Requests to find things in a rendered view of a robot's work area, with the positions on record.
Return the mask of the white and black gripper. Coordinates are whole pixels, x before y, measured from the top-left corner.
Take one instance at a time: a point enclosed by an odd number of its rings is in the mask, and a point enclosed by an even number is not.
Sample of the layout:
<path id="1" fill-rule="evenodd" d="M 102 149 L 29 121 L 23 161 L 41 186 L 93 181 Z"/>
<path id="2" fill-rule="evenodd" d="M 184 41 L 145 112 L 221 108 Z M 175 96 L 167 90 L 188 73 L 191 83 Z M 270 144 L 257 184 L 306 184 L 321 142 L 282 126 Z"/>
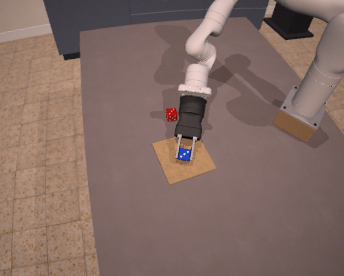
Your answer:
<path id="1" fill-rule="evenodd" d="M 211 88 L 199 80 L 187 80 L 180 84 L 178 92 L 181 93 L 179 106 L 179 121 L 175 128 L 175 137 L 178 138 L 176 159 L 179 156 L 182 138 L 191 139 L 192 147 L 189 161 L 192 161 L 194 145 L 201 139 L 201 121 L 204 118 L 207 97 L 211 96 Z"/>

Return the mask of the tan square mat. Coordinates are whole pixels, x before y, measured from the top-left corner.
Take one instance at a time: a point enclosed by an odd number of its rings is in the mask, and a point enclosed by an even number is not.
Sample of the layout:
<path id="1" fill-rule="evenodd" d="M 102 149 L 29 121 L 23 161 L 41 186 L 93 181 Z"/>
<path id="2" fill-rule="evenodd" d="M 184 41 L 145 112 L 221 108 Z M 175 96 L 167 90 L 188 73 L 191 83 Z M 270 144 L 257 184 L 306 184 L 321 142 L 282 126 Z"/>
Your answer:
<path id="1" fill-rule="evenodd" d="M 180 148 L 191 150 L 192 143 L 191 139 L 182 138 Z M 177 145 L 177 137 L 152 143 L 169 185 L 216 169 L 201 140 L 196 141 L 194 145 L 192 161 L 183 161 L 175 158 Z"/>

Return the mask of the blue die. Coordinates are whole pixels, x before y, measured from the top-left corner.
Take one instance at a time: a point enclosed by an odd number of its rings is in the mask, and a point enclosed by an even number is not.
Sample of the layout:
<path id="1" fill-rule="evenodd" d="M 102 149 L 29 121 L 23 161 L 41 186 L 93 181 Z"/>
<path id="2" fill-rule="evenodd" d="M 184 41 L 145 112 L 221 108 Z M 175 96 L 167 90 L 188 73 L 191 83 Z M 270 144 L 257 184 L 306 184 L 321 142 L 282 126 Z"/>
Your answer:
<path id="1" fill-rule="evenodd" d="M 190 153 L 191 153 L 190 149 L 180 148 L 178 159 L 183 160 L 183 161 L 189 161 Z"/>

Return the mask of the red die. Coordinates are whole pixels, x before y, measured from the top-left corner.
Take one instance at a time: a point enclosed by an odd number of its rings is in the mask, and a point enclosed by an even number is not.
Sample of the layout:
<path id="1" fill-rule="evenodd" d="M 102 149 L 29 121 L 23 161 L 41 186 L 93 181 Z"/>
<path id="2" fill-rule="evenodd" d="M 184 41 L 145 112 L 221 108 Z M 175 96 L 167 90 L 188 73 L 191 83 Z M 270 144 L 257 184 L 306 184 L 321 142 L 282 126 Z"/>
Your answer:
<path id="1" fill-rule="evenodd" d="M 166 109 L 166 118 L 167 121 L 175 121 L 177 120 L 177 112 L 175 108 Z"/>

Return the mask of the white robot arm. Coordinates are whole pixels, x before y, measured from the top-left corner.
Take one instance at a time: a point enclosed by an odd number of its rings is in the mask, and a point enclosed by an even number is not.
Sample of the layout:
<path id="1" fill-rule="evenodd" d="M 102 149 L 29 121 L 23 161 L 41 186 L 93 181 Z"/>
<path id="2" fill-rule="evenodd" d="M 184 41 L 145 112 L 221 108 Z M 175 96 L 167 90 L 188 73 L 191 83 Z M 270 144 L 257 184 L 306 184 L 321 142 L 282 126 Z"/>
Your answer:
<path id="1" fill-rule="evenodd" d="M 208 86 L 217 51 L 206 39 L 209 35 L 217 37 L 222 33 L 238 1 L 215 0 L 200 26 L 188 38 L 186 53 L 198 64 L 188 66 L 185 81 L 199 80 Z M 344 77 L 344 0 L 274 1 L 293 12 L 329 22 L 316 48 L 316 56 L 292 99 L 297 113 L 313 117 Z"/>

